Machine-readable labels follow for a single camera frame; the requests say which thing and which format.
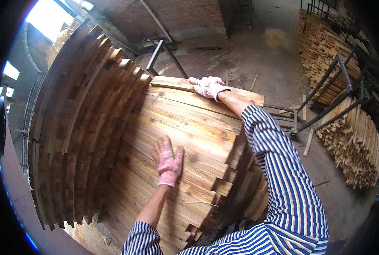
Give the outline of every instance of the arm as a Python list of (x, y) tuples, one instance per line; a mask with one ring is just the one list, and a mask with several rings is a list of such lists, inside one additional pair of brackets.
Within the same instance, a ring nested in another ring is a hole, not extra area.
[(151, 155), (160, 174), (158, 188), (138, 214), (121, 254), (162, 254), (156, 228), (168, 193), (181, 175), (183, 154), (184, 147), (179, 146), (174, 157), (168, 136), (154, 142)]
[(226, 104), (241, 117), (248, 143), (268, 180), (266, 221), (300, 235), (328, 238), (323, 206), (289, 137), (268, 112), (230, 92), (220, 78), (214, 79), (189, 81), (198, 85), (194, 91)]

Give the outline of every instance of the striped shirt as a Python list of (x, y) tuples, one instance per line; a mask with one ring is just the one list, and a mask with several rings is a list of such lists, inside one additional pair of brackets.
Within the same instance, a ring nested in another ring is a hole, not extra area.
[[(208, 247), (179, 255), (324, 254), (328, 228), (323, 206), (289, 137), (269, 113), (249, 105), (242, 113), (248, 143), (268, 180), (268, 217), (249, 230), (231, 233)], [(160, 236), (135, 222), (122, 254), (162, 254)]]

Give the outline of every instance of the glove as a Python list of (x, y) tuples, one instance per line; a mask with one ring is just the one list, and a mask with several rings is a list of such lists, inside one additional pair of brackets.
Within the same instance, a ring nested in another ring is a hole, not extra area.
[(203, 95), (206, 98), (213, 98), (215, 101), (222, 103), (218, 98), (218, 93), (224, 90), (231, 89), (225, 85), (225, 83), (219, 77), (203, 77), (202, 79), (197, 79), (190, 77), (188, 81), (191, 84), (196, 84), (191, 86), (191, 90), (197, 92), (198, 94)]
[(154, 150), (151, 150), (151, 156), (157, 162), (157, 172), (160, 174), (158, 185), (166, 184), (172, 188), (182, 172), (182, 158), (184, 147), (178, 146), (176, 155), (172, 153), (170, 138), (165, 135), (154, 142)]

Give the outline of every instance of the lumber pile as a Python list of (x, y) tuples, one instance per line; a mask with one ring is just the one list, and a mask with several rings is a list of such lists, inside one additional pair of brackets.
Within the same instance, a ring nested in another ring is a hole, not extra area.
[(87, 19), (61, 48), (39, 91), (29, 131), (29, 183), (39, 220), (90, 223), (105, 203), (131, 110), (151, 78)]
[[(350, 97), (325, 115), (320, 125), (343, 112), (355, 99)], [(375, 186), (379, 178), (379, 134), (371, 117), (360, 105), (316, 132), (341, 166), (346, 183), (353, 188)]]
[[(340, 57), (345, 62), (351, 53), (350, 46), (324, 20), (315, 14), (307, 15), (306, 11), (302, 9), (299, 12), (299, 47), (302, 66), (306, 71), (305, 77), (309, 79), (312, 90), (323, 78), (337, 54), (340, 54)], [(315, 98), (327, 86), (328, 81), (337, 74), (339, 71), (338, 66), (339, 64), (317, 91)], [(355, 54), (346, 65), (346, 69), (351, 83), (360, 77), (360, 68)], [(343, 74), (340, 74), (325, 94), (319, 98), (319, 102), (329, 105), (346, 87), (347, 84)]]
[[(232, 91), (263, 105), (262, 95)], [(202, 233), (220, 226), (226, 219), (224, 206), (231, 206), (230, 195), (247, 188), (240, 186), (250, 176), (247, 172), (258, 171), (251, 170), (254, 156), (241, 120), (226, 105), (192, 93), (187, 79), (156, 76), (141, 102), (121, 139), (103, 223), (125, 242), (136, 216), (157, 188), (158, 173), (150, 154), (154, 141), (169, 135), (174, 149), (178, 144), (185, 148), (183, 173), (167, 198), (157, 231), (163, 252), (176, 254), (197, 242)], [(244, 201), (245, 208), (256, 189), (251, 183), (243, 193), (250, 197)]]

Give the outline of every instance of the person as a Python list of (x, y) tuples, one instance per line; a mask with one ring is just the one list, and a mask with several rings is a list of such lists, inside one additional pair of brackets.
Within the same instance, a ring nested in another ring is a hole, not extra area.
[[(231, 92), (220, 78), (191, 77), (189, 81), (194, 92), (226, 104), (242, 119), (250, 148), (268, 180), (269, 204), (263, 223), (179, 255), (324, 254), (328, 244), (324, 209), (289, 137), (268, 112)], [(181, 174), (183, 152), (179, 146), (174, 157), (167, 136), (154, 143), (151, 154), (160, 173), (159, 186), (137, 216), (122, 254), (162, 254), (157, 223), (168, 192)]]

